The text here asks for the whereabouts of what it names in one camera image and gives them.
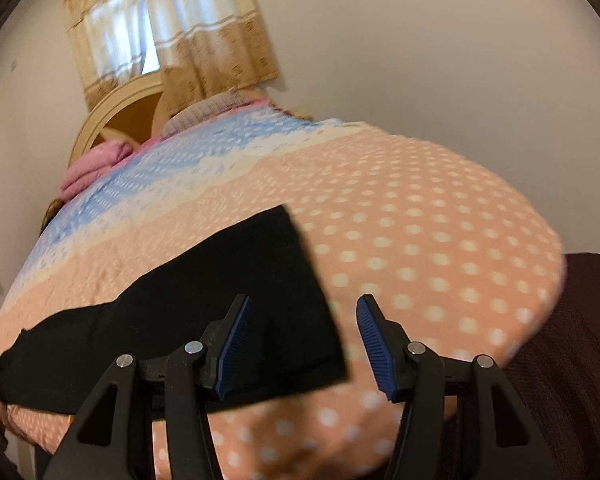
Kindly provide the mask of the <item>black pants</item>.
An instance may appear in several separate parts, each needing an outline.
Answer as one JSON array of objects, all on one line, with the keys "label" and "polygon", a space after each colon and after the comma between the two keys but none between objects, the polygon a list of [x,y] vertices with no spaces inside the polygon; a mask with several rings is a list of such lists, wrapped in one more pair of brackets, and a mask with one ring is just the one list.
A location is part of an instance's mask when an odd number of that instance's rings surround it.
[{"label": "black pants", "polygon": [[115,300],[23,330],[0,355],[0,401],[73,415],[117,356],[161,358],[199,339],[235,297],[253,326],[238,377],[214,409],[326,388],[346,359],[309,249],[284,206],[234,224],[146,273]]}]

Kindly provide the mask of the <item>polka dot bedspread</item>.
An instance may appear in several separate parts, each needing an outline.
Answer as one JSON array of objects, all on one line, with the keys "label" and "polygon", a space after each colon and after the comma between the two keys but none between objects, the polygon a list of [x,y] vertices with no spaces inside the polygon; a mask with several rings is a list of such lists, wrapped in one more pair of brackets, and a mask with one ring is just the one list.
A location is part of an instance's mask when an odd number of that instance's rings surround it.
[{"label": "polka dot bedspread", "polygon": [[442,356],[507,361],[562,291],[558,235],[506,181],[438,144],[264,104],[151,143],[61,209],[0,311],[0,354],[57,312],[116,298],[210,235],[285,205],[306,238],[347,382],[214,415],[231,479],[351,479],[385,460],[400,408],[378,391],[359,296]]}]

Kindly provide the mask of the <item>brown patterned cloth bundle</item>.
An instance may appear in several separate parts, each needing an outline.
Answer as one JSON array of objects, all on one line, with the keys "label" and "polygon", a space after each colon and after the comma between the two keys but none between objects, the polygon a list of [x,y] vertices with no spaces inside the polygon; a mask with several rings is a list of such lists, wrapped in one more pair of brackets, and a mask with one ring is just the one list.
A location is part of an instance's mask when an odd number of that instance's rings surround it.
[{"label": "brown patterned cloth bundle", "polygon": [[43,233],[50,222],[55,218],[62,207],[65,206],[65,202],[61,198],[55,198],[48,205],[43,220],[41,223],[40,233]]}]

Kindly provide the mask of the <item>folded pink blanket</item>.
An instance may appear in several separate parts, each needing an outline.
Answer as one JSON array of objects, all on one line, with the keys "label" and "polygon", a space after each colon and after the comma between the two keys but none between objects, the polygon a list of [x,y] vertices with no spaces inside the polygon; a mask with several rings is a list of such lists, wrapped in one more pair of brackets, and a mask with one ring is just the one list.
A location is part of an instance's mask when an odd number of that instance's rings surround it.
[{"label": "folded pink blanket", "polygon": [[72,200],[133,152],[133,145],[123,140],[98,144],[69,166],[61,181],[60,198]]}]

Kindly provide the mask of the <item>striped pillow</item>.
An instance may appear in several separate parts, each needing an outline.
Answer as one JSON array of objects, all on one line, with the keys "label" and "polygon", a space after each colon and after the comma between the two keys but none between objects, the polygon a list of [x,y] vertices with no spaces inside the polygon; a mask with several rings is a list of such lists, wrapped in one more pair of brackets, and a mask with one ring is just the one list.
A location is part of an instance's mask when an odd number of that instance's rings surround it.
[{"label": "striped pillow", "polygon": [[235,108],[252,104],[266,95],[260,90],[230,90],[209,96],[207,99],[190,104],[172,116],[162,128],[160,136],[168,138],[189,128]]}]

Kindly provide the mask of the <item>cream wooden headboard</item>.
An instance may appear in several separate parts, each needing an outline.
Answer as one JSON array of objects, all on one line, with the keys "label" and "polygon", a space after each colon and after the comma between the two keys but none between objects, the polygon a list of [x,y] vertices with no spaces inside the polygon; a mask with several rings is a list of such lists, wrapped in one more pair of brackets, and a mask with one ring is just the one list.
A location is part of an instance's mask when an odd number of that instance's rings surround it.
[{"label": "cream wooden headboard", "polygon": [[102,98],[88,114],[74,141],[68,165],[109,140],[125,140],[134,148],[158,136],[169,114],[157,72],[133,78]]}]

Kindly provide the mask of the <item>beige window curtain centre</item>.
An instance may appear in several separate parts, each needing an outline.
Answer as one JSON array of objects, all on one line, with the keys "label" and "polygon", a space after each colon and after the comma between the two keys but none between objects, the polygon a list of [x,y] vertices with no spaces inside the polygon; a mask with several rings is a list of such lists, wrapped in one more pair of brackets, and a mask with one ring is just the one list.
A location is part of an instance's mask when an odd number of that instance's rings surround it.
[{"label": "beige window curtain centre", "polygon": [[151,56],[175,114],[277,77],[256,0],[64,0],[86,104],[143,73]]}]

